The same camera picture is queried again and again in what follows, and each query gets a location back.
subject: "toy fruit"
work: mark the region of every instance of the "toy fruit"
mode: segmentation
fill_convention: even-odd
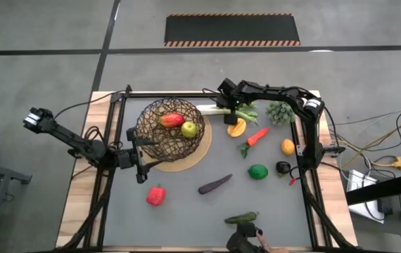
[[[166,189],[161,188],[160,186],[152,186],[149,190],[146,201],[154,207],[157,207],[163,203],[163,201],[165,200],[165,196]]]
[[[288,162],[280,161],[276,163],[276,171],[279,176],[283,176],[290,172],[291,165]]]
[[[249,137],[249,139],[245,143],[240,144],[238,146],[238,148],[241,152],[241,156],[243,158],[246,158],[246,156],[248,156],[249,148],[252,147],[253,145],[255,145],[258,140],[263,138],[263,136],[265,136],[268,133],[268,131],[269,131],[269,128],[265,127],[262,130],[258,131],[253,136]]]
[[[290,139],[285,139],[281,144],[282,153],[290,156],[294,153],[294,143]]]
[[[220,187],[223,183],[227,182],[229,179],[231,179],[232,176],[233,176],[233,174],[229,174],[229,175],[227,175],[221,179],[218,179],[214,182],[207,183],[206,185],[199,187],[198,192],[200,194],[209,193],[210,191]]]
[[[178,113],[163,115],[159,119],[159,123],[164,127],[180,127],[184,122],[184,117]]]
[[[246,130],[246,121],[244,119],[238,118],[238,121],[235,125],[230,125],[227,127],[227,133],[231,137],[238,137],[244,133]]]
[[[239,224],[257,219],[258,212],[247,212],[242,215],[232,216],[224,220],[227,224]]]
[[[268,168],[261,164],[254,164],[248,169],[249,176],[255,180],[261,180],[268,176]]]
[[[198,134],[198,127],[193,122],[185,122],[182,125],[182,135],[186,138],[194,138]]]

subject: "lemon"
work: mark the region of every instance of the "lemon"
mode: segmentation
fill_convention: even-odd
[[[285,139],[281,144],[282,153],[290,156],[294,153],[294,143],[290,139]]]

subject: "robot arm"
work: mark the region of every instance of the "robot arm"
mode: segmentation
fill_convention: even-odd
[[[72,149],[68,153],[73,157],[85,157],[88,162],[98,169],[112,169],[120,167],[127,169],[136,166],[136,181],[144,183],[150,168],[162,161],[141,164],[141,153],[138,146],[156,144],[150,140],[137,139],[134,128],[127,130],[127,140],[132,142],[133,148],[124,150],[112,150],[100,140],[85,140],[81,136],[61,126],[53,118],[51,111],[47,109],[31,108],[30,113],[23,120],[24,127],[36,134],[50,134],[58,140],[66,143]]]
[[[217,106],[231,110],[224,116],[224,123],[235,124],[234,112],[242,105],[249,105],[255,100],[275,100],[288,103],[294,113],[299,116],[305,129],[305,147],[298,147],[300,154],[299,166],[303,169],[316,169],[324,156],[325,149],[319,142],[319,119],[325,104],[308,90],[292,87],[260,86],[253,82],[241,81],[238,85],[230,79],[225,79],[218,87],[221,95],[217,98]]]

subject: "black camera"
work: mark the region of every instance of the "black camera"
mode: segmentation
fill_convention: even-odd
[[[231,235],[226,248],[232,253],[263,253],[263,247],[257,247],[248,241],[248,238],[263,235],[263,231],[251,222],[236,225],[236,232]]]

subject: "wooden frame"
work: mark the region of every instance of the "wooden frame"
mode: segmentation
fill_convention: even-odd
[[[173,93],[193,93],[192,91],[171,91]],[[92,100],[105,96],[110,92],[93,92],[91,97]],[[149,91],[134,92],[140,94],[150,93]],[[319,96],[318,91],[312,91],[315,95]],[[108,106],[110,105],[110,96],[107,96],[99,101],[91,103],[89,105],[88,114],[84,126],[84,132],[91,126],[98,126],[101,132],[104,131],[106,125],[106,119],[108,114]],[[110,130],[110,136],[113,138],[116,131],[115,126],[117,122],[117,112],[113,116],[112,128]],[[300,120],[297,118],[296,127],[298,130],[298,136],[300,144],[304,144],[304,138],[302,135],[302,127]],[[331,136],[329,128],[327,126],[327,120],[325,114],[320,119],[320,135],[319,140],[324,144],[331,144]],[[324,158],[325,162],[336,164],[335,159],[330,157]],[[74,174],[87,168],[89,165],[86,160],[78,160],[75,163]],[[343,234],[343,236],[353,245],[357,245],[357,238],[355,237],[352,220],[348,210],[348,204],[346,202],[345,193],[341,184],[340,172],[336,169],[330,168],[326,165],[321,165],[317,170],[319,182],[321,186],[322,196],[324,200],[324,206],[327,216],[335,224],[336,228]],[[80,174],[75,178],[69,187],[68,197],[66,199],[66,205],[63,212],[63,218],[61,220],[61,226],[58,233],[56,247],[64,245],[68,242],[77,229],[82,225],[82,222],[88,215],[89,205],[91,204],[91,195],[94,187],[94,179],[96,177],[96,170],[89,169],[83,174]],[[307,182],[309,183],[310,190],[314,193],[312,187],[311,173],[307,173]],[[93,233],[91,235],[91,243],[95,244],[98,235],[98,226],[100,221],[101,213],[96,217]],[[314,213],[314,224],[317,232],[319,246],[325,245],[324,236],[322,233],[322,226],[318,216]],[[226,251],[225,248],[221,247],[109,247],[104,246],[104,251]],[[292,247],[289,250],[293,251],[309,251],[311,248],[308,247]]]

